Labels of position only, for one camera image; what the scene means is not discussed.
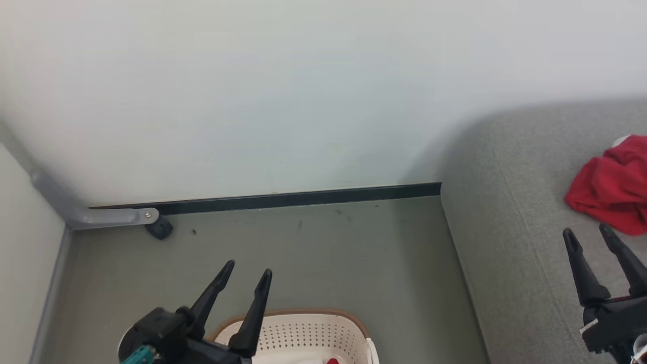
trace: black baseboard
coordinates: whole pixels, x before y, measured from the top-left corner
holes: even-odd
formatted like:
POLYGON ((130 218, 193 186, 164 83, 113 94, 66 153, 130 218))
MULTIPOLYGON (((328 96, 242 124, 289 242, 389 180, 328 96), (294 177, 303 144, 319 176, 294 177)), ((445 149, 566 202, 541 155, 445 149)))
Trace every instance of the black baseboard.
POLYGON ((350 188, 347 190, 143 203, 138 205, 106 206, 101 207, 101 209, 117 209, 126 207, 141 209, 144 207, 155 207, 162 215, 177 215, 193 214, 196 212, 267 209, 270 207, 324 205, 327 203, 438 196, 440 193, 441 183, 435 182, 420 183, 418 185, 350 188))

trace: basket rim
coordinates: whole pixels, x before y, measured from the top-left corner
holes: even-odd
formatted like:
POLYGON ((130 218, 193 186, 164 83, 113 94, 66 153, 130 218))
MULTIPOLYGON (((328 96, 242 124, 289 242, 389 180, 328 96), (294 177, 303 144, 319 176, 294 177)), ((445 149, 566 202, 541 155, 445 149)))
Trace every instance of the basket rim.
MULTIPOLYGON (((364 339, 369 339, 371 335, 368 332, 368 329, 366 328, 366 325, 362 322, 362 320, 359 319, 359 317, 353 315, 352 313, 343 311, 343 310, 338 310, 336 308, 286 308, 286 309, 281 309, 281 310, 267 310, 265 311, 264 317, 270 317, 270 316, 281 316, 281 315, 335 315, 335 316, 341 316, 345 319, 349 319, 352 323, 357 326, 360 331, 362 332, 362 335, 364 335, 364 339)), ((207 341, 214 341, 218 338, 218 335, 220 335, 223 330, 227 327, 229 327, 232 324, 235 324, 239 321, 242 321, 245 319, 245 315, 240 315, 240 316, 234 316, 225 322, 221 323, 220 326, 218 326, 217 329, 215 329, 214 332, 212 332, 209 336, 207 336, 207 341)))

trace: gray floor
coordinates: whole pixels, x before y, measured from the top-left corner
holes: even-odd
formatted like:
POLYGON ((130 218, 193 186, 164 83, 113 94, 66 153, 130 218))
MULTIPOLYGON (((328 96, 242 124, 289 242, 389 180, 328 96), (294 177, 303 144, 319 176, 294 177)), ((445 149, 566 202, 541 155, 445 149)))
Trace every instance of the gray floor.
POLYGON ((74 237, 46 363, 113 364, 130 325, 190 306, 228 259, 236 268, 207 331, 247 311, 266 267, 268 308, 340 308, 369 328, 382 364, 486 363, 440 199, 170 216, 74 237))

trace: sofa cushion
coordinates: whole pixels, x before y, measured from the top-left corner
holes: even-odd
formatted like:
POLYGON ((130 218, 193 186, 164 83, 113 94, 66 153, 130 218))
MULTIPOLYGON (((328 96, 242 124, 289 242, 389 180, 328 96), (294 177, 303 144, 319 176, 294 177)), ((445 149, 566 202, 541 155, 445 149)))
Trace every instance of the sofa cushion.
MULTIPOLYGON (((493 363, 613 363, 582 342, 562 230, 573 229, 612 295, 629 285, 598 222, 563 198, 590 158, 631 133, 647 135, 647 100, 512 111, 456 144, 441 196, 493 363)), ((647 262, 647 237, 621 237, 647 262)))

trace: black rubber foot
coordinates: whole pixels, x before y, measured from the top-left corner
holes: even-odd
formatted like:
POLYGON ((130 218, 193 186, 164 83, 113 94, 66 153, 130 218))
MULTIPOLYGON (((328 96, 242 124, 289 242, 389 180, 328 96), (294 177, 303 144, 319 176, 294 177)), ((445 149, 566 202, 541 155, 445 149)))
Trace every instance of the black rubber foot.
POLYGON ((164 240, 173 232, 173 226, 163 216, 157 218, 156 222, 149 223, 145 226, 148 233, 153 235, 157 240, 164 240))

